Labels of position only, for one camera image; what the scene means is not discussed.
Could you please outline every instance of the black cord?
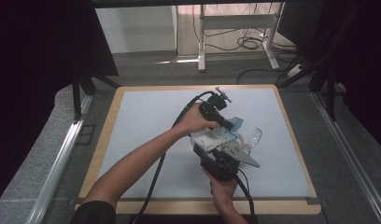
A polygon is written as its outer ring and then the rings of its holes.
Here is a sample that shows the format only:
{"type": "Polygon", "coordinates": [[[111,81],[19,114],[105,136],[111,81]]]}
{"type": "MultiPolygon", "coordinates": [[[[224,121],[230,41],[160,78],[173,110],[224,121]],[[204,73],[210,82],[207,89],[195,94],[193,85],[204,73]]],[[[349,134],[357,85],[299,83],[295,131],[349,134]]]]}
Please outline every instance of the black cord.
{"type": "Polygon", "coordinates": [[[237,170],[240,171],[243,174],[244,178],[246,179],[247,190],[249,192],[249,184],[248,184],[248,178],[247,178],[246,174],[244,174],[244,172],[242,170],[240,170],[240,169],[237,169],[237,170]]]}
{"type": "Polygon", "coordinates": [[[277,78],[277,80],[275,81],[275,86],[278,85],[278,82],[279,82],[284,76],[286,76],[286,75],[288,74],[288,71],[290,71],[292,68],[294,68],[294,67],[296,66],[296,64],[301,63],[301,62],[304,61],[304,57],[303,57],[300,61],[295,62],[295,60],[298,58],[298,56],[300,56],[300,55],[297,54],[297,55],[295,56],[295,58],[293,58],[293,60],[292,60],[292,61],[290,62],[290,64],[287,66],[287,68],[284,70],[284,72],[281,73],[281,75],[277,78]]]}
{"type": "Polygon", "coordinates": [[[280,58],[280,55],[283,55],[283,54],[296,54],[295,52],[285,52],[285,53],[277,53],[277,59],[280,61],[280,62],[282,62],[282,63],[291,63],[292,62],[292,60],[291,61],[285,61],[285,60],[283,60],[282,58],[280,58]]]}
{"type": "Polygon", "coordinates": [[[321,211],[322,211],[322,215],[325,218],[325,223],[330,224],[330,221],[328,220],[327,213],[325,212],[324,206],[322,206],[322,205],[321,205],[321,211]]]}
{"type": "MultiPolygon", "coordinates": [[[[195,19],[194,19],[194,5],[192,5],[192,20],[193,20],[193,31],[194,31],[194,34],[196,36],[196,39],[197,41],[200,43],[200,39],[199,39],[199,36],[197,35],[197,32],[196,32],[196,25],[195,25],[195,19]]],[[[217,34],[213,34],[213,35],[207,35],[205,32],[202,34],[202,35],[205,35],[205,36],[215,36],[215,35],[224,35],[224,34],[228,34],[228,33],[231,33],[231,32],[235,32],[235,31],[238,31],[238,30],[241,30],[241,29],[233,29],[233,30],[230,30],[230,31],[226,31],[226,32],[222,32],[222,33],[217,33],[217,34]]],[[[233,50],[236,50],[236,49],[240,49],[241,47],[244,47],[245,49],[257,49],[261,44],[258,44],[258,42],[263,42],[263,39],[258,39],[258,38],[255,38],[255,37],[249,37],[247,36],[248,35],[248,30],[247,29],[245,32],[244,32],[244,35],[242,37],[239,37],[237,39],[237,47],[236,48],[233,48],[233,49],[223,49],[223,48],[220,48],[218,46],[215,46],[215,45],[211,45],[211,44],[205,44],[205,46],[209,46],[209,47],[212,47],[212,48],[216,48],[216,49],[220,49],[220,50],[224,50],[224,51],[233,51],[233,50]],[[255,44],[256,46],[255,47],[248,47],[246,46],[246,43],[253,43],[255,44]]]]}
{"type": "Polygon", "coordinates": [[[233,178],[237,182],[238,186],[244,192],[244,194],[246,195],[246,197],[248,199],[249,212],[250,212],[250,215],[251,215],[251,221],[250,221],[250,223],[251,224],[254,224],[254,223],[258,224],[258,220],[257,220],[257,218],[255,216],[254,201],[252,200],[252,197],[249,194],[249,191],[246,189],[246,186],[244,186],[243,182],[241,181],[241,179],[239,178],[238,175],[233,175],[233,178]]]}
{"type": "Polygon", "coordinates": [[[280,46],[280,47],[296,48],[296,45],[280,45],[280,44],[276,44],[276,43],[272,43],[272,44],[280,46]]]}
{"type": "MultiPolygon", "coordinates": [[[[176,126],[179,121],[182,119],[182,117],[188,112],[188,110],[192,107],[192,105],[194,105],[194,103],[196,103],[197,100],[199,100],[202,96],[206,95],[206,94],[215,94],[213,91],[205,91],[203,92],[202,94],[194,97],[185,107],[184,109],[181,111],[181,113],[178,115],[178,117],[176,118],[176,121],[174,122],[173,126],[176,126]]],[[[164,162],[164,158],[165,158],[165,153],[162,154],[160,160],[159,160],[159,164],[158,164],[158,167],[156,168],[156,172],[155,172],[155,175],[153,176],[153,179],[152,179],[152,183],[150,184],[150,187],[149,187],[149,191],[148,191],[148,195],[147,195],[147,198],[145,199],[144,201],[144,204],[143,206],[141,207],[138,215],[134,218],[134,221],[133,221],[133,224],[137,223],[138,219],[144,214],[144,211],[145,209],[147,208],[148,206],[148,203],[150,201],[150,198],[152,196],[152,192],[153,190],[155,189],[155,185],[156,185],[156,181],[158,180],[158,177],[159,177],[159,173],[161,172],[161,169],[162,169],[162,165],[163,165],[163,162],[164,162]]]]}
{"type": "Polygon", "coordinates": [[[240,75],[237,76],[236,84],[239,85],[239,79],[240,79],[240,77],[242,75],[244,75],[245,73],[248,73],[248,72],[253,72],[253,71],[261,71],[261,72],[285,72],[286,70],[268,70],[268,69],[260,69],[260,68],[248,69],[248,70],[240,73],[240,75]]]}

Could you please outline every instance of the metal stand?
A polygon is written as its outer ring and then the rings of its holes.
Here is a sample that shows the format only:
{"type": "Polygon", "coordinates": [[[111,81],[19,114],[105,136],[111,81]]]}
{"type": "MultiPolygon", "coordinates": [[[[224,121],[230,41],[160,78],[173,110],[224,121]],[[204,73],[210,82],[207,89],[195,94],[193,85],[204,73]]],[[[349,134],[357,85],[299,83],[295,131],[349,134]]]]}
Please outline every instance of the metal stand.
{"type": "Polygon", "coordinates": [[[77,61],[74,57],[73,59],[73,67],[75,69],[74,71],[74,78],[73,78],[73,83],[72,83],[72,93],[74,97],[74,111],[75,111],[75,116],[74,116],[74,124],[78,123],[79,120],[82,117],[82,112],[81,112],[81,105],[80,105],[80,87],[84,90],[86,95],[94,95],[96,92],[96,88],[94,86],[94,83],[92,82],[92,77],[96,77],[99,80],[105,82],[105,84],[117,89],[120,87],[120,84],[112,81],[111,79],[101,76],[100,74],[93,72],[92,70],[88,71],[82,71],[78,64],[77,61]]]}
{"type": "Polygon", "coordinates": [[[275,37],[278,21],[284,3],[280,3],[275,14],[264,15],[233,15],[233,16],[205,16],[205,5],[200,5],[200,43],[199,43],[199,72],[205,71],[205,30],[223,29],[259,29],[269,28],[269,35],[262,45],[274,70],[280,69],[275,55],[272,53],[272,43],[275,37]]]}

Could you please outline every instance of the black curtain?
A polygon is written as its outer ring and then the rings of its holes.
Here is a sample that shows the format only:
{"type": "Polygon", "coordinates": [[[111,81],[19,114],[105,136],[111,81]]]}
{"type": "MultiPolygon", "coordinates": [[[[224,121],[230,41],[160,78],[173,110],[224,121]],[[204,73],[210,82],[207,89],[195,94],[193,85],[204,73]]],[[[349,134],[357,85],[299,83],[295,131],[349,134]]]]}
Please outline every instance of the black curtain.
{"type": "Polygon", "coordinates": [[[345,104],[381,145],[381,0],[363,3],[335,56],[345,104]]]}
{"type": "Polygon", "coordinates": [[[0,1],[0,196],[73,75],[117,76],[90,2],[0,1]]]}

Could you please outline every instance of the clear plastic part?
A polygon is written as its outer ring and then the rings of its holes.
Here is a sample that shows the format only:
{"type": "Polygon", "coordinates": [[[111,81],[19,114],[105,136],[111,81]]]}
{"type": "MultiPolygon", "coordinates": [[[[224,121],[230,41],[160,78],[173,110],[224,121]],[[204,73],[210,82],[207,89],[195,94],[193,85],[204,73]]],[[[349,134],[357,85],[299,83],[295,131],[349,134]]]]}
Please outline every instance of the clear plastic part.
{"type": "Polygon", "coordinates": [[[244,138],[242,135],[240,136],[240,140],[242,142],[242,149],[248,152],[248,155],[251,153],[252,148],[254,148],[261,140],[262,130],[258,127],[255,127],[252,130],[252,133],[244,138]]]}

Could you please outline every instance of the hand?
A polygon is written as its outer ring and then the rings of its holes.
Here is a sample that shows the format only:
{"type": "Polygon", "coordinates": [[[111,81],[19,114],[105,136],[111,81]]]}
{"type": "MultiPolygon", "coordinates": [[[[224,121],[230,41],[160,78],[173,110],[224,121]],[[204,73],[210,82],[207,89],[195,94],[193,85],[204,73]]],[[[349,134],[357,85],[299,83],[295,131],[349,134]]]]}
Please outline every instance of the hand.
{"type": "Polygon", "coordinates": [[[233,195],[237,183],[233,179],[229,182],[218,181],[214,176],[203,169],[210,179],[210,186],[214,196],[214,205],[220,214],[228,213],[233,210],[233,195]]]}
{"type": "Polygon", "coordinates": [[[181,121],[178,123],[176,128],[182,129],[184,136],[203,130],[204,128],[218,128],[219,124],[215,121],[206,120],[199,111],[199,106],[201,103],[194,104],[181,121]]]}

